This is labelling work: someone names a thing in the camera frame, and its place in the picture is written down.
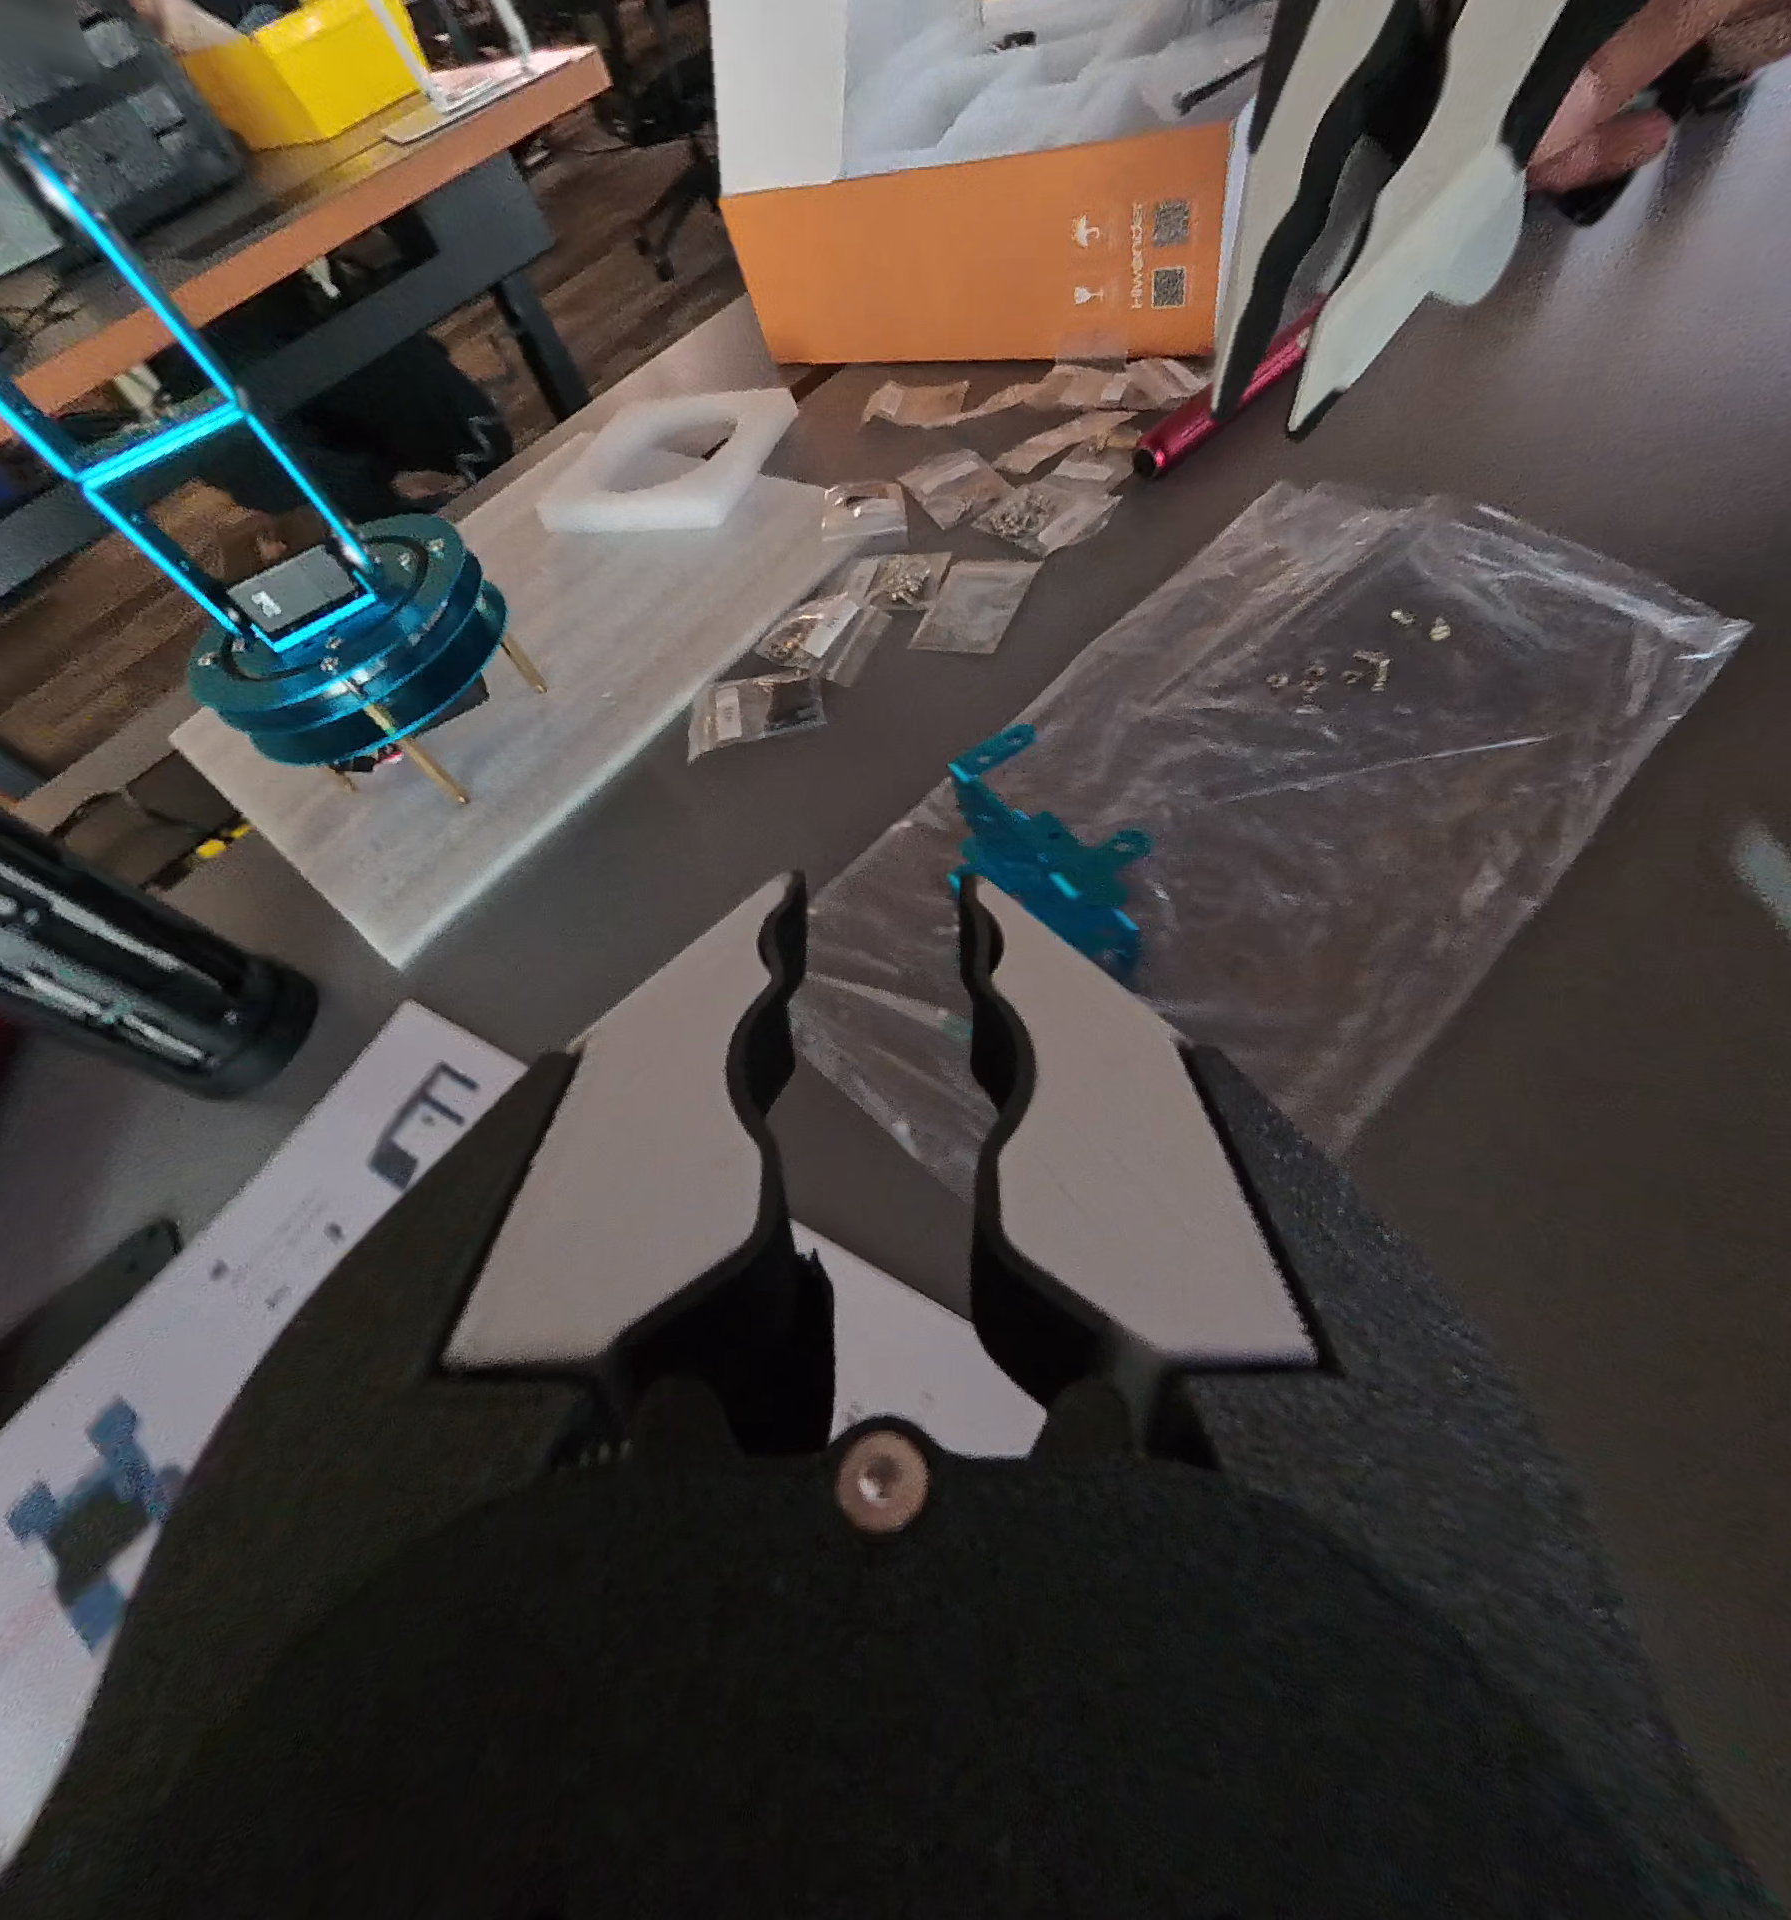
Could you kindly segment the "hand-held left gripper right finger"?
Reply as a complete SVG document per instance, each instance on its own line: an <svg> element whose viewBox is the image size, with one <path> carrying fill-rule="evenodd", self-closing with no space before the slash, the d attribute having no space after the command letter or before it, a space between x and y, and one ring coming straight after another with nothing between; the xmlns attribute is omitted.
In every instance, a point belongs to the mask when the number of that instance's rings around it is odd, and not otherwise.
<svg viewBox="0 0 1791 1920"><path fill-rule="evenodd" d="M1202 1377L1307 1377L1317 1331L1186 1041L988 884L957 892L977 1147L968 1307L1033 1403L1138 1426Z"/></svg>

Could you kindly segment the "pile of small screw bags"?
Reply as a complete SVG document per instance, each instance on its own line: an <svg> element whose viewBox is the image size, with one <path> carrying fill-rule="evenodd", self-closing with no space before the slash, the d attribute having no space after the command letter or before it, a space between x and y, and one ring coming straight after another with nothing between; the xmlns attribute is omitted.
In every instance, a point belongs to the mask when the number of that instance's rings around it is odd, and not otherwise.
<svg viewBox="0 0 1791 1920"><path fill-rule="evenodd" d="M1175 405L1186 426L1211 423L1194 366L1174 356L1053 362L982 400L965 400L965 383L884 383L864 426L930 435L1002 414L1043 426L999 458L948 443L891 484L832 488L823 533L858 536L861 557L827 564L818 589L743 647L748 673L690 700L685 758L823 728L827 695L852 685L899 622L921 655L999 655L1043 568L1106 527L1142 428Z"/></svg>

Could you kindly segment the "black compartment case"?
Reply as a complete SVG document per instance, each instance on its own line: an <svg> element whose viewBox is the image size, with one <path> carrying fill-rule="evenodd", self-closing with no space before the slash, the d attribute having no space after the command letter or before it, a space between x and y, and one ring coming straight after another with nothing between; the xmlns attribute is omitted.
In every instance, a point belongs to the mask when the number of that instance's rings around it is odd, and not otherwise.
<svg viewBox="0 0 1791 1920"><path fill-rule="evenodd" d="M132 3L0 3L0 114L124 232L245 176L238 141Z"/></svg>

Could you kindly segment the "scattered loose metal fasteners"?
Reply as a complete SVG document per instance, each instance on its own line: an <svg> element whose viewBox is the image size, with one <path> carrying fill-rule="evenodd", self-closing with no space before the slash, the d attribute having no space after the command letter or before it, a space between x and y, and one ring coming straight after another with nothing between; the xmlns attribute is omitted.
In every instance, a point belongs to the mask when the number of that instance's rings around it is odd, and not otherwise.
<svg viewBox="0 0 1791 1920"><path fill-rule="evenodd" d="M1307 660L1276 666L1260 677L1260 695L1295 714L1324 714L1340 706L1387 696L1397 660L1414 649L1445 647L1452 638L1445 612L1381 607L1356 613L1335 627L1335 644Z"/></svg>

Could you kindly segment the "wooden workbench table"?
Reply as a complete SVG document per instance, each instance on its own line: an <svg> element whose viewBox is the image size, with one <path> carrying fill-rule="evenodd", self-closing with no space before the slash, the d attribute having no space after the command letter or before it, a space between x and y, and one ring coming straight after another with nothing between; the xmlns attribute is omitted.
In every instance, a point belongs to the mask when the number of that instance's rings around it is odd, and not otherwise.
<svg viewBox="0 0 1791 1920"><path fill-rule="evenodd" d="M256 157L238 190L202 207L213 226L199 228L191 251L179 251L167 232L146 244L149 273L190 322L213 322L313 259L508 157L606 84L604 56L571 47L515 92L415 145L388 141L393 114L379 114L334 141ZM12 371L34 405L58 411L167 347L169 332L140 299L110 268L94 268L77 318L14 354Z"/></svg>

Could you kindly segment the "dark desk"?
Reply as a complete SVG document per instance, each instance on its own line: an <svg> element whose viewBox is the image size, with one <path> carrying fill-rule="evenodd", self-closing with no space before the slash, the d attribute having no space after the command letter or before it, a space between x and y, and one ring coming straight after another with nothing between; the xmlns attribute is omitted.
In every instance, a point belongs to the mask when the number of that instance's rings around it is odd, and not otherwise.
<svg viewBox="0 0 1791 1920"><path fill-rule="evenodd" d="M1673 1726L1791 1914L1791 937L1731 863L1791 855L1791 176L1655 178L1541 226L1290 446L1228 428L957 679L685 765L664 735L410 995L508 1052L571 1039L759 879L844 869L1272 484L1458 493L1751 636L1352 1150L1592 1495Z"/></svg>

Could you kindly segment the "person's right hand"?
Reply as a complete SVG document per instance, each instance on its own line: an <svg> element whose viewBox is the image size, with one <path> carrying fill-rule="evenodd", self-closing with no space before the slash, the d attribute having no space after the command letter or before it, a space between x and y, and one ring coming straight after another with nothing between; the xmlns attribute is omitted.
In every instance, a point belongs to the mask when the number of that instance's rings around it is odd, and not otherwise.
<svg viewBox="0 0 1791 1920"><path fill-rule="evenodd" d="M1722 39L1758 3L1639 3L1586 57L1525 166L1542 199L1628 182L1665 152L1686 117L1735 111L1751 88Z"/></svg>

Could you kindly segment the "yellow storage bin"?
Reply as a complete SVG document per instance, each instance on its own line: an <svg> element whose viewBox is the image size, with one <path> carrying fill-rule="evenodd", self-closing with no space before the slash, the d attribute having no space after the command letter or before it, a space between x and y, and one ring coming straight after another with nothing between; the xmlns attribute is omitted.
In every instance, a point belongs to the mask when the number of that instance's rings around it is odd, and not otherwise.
<svg viewBox="0 0 1791 1920"><path fill-rule="evenodd" d="M403 3L302 3L256 34L186 53L179 65L254 152L330 141L430 88Z"/></svg>

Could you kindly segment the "assembly instruction booklet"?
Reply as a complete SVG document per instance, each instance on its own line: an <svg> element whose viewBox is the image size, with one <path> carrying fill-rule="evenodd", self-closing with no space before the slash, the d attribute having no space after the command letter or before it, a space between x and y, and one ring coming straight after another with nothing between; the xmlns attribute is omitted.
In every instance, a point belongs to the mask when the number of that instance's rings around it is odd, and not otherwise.
<svg viewBox="0 0 1791 1920"><path fill-rule="evenodd" d="M0 1867L53 1787L167 1498L334 1261L523 1075L406 1001L196 1243L0 1412Z"/></svg>

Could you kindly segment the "black patterned bottle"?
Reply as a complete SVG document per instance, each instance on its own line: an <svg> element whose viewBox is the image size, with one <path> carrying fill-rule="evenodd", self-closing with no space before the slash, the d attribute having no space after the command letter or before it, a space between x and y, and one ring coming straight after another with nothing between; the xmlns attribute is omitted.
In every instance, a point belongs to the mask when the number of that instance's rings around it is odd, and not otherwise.
<svg viewBox="0 0 1791 1920"><path fill-rule="evenodd" d="M267 1087L307 1041L304 973L222 939L0 811L0 1017L199 1101Z"/></svg>

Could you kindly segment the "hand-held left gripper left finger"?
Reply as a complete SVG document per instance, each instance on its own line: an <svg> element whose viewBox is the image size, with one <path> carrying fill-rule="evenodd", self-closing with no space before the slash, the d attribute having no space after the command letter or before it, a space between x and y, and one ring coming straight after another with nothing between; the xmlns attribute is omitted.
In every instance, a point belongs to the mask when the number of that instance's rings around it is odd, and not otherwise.
<svg viewBox="0 0 1791 1920"><path fill-rule="evenodd" d="M765 879L571 1047L444 1374L576 1381L614 1426L690 1381L743 1452L827 1445L835 1291L792 1243L765 1124L806 904L802 874Z"/></svg>

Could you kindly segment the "white foam box insert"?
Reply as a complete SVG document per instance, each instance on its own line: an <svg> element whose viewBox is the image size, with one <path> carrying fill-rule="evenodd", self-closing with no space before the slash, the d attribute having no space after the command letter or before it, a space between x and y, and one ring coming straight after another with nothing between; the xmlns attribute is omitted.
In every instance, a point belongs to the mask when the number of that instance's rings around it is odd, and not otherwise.
<svg viewBox="0 0 1791 1920"><path fill-rule="evenodd" d="M1232 120L1272 3L848 3L839 176Z"/></svg>

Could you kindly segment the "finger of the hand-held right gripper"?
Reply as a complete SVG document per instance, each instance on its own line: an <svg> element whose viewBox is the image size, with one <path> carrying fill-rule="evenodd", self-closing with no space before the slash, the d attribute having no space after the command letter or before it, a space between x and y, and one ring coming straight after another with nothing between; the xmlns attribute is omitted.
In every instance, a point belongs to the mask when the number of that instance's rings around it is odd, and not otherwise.
<svg viewBox="0 0 1791 1920"><path fill-rule="evenodd" d="M1565 3L1468 3L1452 21L1439 103L1313 321L1290 411L1294 441L1317 426L1422 302L1471 305L1500 279L1525 211L1525 159L1504 129L1562 15Z"/></svg>
<svg viewBox="0 0 1791 1920"><path fill-rule="evenodd" d="M1214 417L1257 378L1370 125L1427 57L1419 3L1278 3L1253 94L1214 333Z"/></svg>

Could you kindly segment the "pink metal cylinder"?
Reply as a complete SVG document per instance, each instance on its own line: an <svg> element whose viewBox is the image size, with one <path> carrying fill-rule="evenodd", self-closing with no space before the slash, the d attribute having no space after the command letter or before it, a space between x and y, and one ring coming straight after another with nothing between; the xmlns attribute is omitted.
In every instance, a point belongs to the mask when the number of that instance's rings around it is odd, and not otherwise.
<svg viewBox="0 0 1791 1920"><path fill-rule="evenodd" d="M1243 414L1253 400L1281 386L1307 356L1307 343L1313 332L1313 321L1322 318L1322 302L1311 302L1295 322L1290 322L1272 350L1263 354L1260 366L1247 383L1236 414ZM1138 481L1152 484L1174 471L1194 446L1211 443L1218 435L1224 417L1218 414L1214 388L1186 395L1180 408L1174 408L1161 423L1143 428L1131 452L1131 469Z"/></svg>

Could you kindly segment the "white foam sheet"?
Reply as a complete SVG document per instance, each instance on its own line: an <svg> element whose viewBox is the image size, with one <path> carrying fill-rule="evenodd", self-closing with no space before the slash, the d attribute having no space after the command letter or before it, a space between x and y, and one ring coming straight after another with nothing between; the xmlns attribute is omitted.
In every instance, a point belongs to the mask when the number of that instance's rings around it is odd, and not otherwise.
<svg viewBox="0 0 1791 1920"><path fill-rule="evenodd" d="M345 791L327 775L261 758L210 711L169 735L169 749L399 971L852 553L823 536L823 488L782 475L759 475L708 533L549 533L537 504L587 443L574 435L457 515L503 596L508 638L549 685L529 691L501 655L486 706L425 741L468 791L463 807L406 762Z"/></svg>

